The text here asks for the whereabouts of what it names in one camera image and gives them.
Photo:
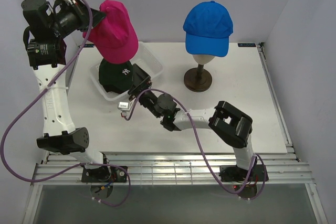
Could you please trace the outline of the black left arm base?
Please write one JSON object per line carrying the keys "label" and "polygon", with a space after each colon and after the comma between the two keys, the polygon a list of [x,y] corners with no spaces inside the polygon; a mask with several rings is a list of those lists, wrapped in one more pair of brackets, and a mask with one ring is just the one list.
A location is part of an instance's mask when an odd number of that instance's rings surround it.
{"label": "black left arm base", "polygon": [[85,165],[83,168],[81,181],[83,183],[125,183],[127,181],[126,172],[127,166],[94,166],[87,169]]}

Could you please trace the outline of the black baseball cap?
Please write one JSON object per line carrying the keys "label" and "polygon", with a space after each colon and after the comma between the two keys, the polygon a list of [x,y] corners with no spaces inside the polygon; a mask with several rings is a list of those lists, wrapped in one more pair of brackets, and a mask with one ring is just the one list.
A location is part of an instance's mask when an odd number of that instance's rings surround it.
{"label": "black baseball cap", "polygon": [[99,66],[99,83],[105,92],[121,94],[133,84],[133,65],[130,61],[112,64],[103,59]]}

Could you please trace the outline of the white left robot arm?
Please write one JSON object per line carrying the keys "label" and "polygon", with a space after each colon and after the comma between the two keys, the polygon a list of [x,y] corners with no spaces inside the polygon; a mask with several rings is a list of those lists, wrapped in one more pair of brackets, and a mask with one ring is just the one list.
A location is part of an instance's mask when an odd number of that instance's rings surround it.
{"label": "white left robot arm", "polygon": [[24,44],[37,79],[44,115],[43,136],[37,139],[39,148],[76,158],[94,177],[105,182],[111,168],[103,163],[104,155],[89,148],[89,134],[85,127],[76,128],[69,111],[66,75],[54,76],[66,65],[64,38],[73,31],[87,31],[96,27],[105,13],[87,9],[80,0],[56,0],[51,6],[46,0],[24,0],[23,16],[28,22]]}

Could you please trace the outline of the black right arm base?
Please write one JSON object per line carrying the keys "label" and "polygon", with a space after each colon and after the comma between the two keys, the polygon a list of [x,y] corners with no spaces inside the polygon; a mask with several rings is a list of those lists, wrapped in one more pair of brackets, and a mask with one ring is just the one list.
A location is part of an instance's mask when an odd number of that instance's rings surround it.
{"label": "black right arm base", "polygon": [[[241,182],[243,183],[248,171],[238,168],[236,165],[219,167],[219,176],[222,182]],[[255,165],[250,172],[248,182],[263,182],[269,181],[267,172],[264,171],[262,165]]]}

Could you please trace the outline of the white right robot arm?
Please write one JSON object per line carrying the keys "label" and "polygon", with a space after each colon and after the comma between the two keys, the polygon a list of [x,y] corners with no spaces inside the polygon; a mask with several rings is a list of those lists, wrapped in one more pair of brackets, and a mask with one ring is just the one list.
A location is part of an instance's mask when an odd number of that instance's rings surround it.
{"label": "white right robot arm", "polygon": [[210,109],[186,110],[167,93],[158,97],[150,90],[151,77],[138,65],[133,65],[133,83],[129,100],[148,109],[168,131],[211,129],[234,150],[238,177],[250,180],[256,175],[255,153],[251,144],[252,118],[226,101]]}

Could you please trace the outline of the magenta baseball cap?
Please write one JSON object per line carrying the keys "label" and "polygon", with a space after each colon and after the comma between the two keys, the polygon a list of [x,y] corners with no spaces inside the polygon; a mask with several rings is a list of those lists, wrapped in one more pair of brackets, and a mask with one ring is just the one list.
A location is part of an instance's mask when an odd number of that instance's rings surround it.
{"label": "magenta baseball cap", "polygon": [[99,10],[106,17],[94,27],[88,37],[103,58],[112,64],[131,60],[138,51],[138,38],[122,2],[105,0]]}

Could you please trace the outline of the blue baseball cap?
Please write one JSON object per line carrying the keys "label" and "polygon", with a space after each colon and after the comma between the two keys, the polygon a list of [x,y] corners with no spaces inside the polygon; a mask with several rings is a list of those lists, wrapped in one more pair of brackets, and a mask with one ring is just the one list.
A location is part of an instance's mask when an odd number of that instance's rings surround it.
{"label": "blue baseball cap", "polygon": [[186,51],[191,55],[225,57],[233,28],[226,7],[216,1],[201,2],[190,10],[183,24]]}

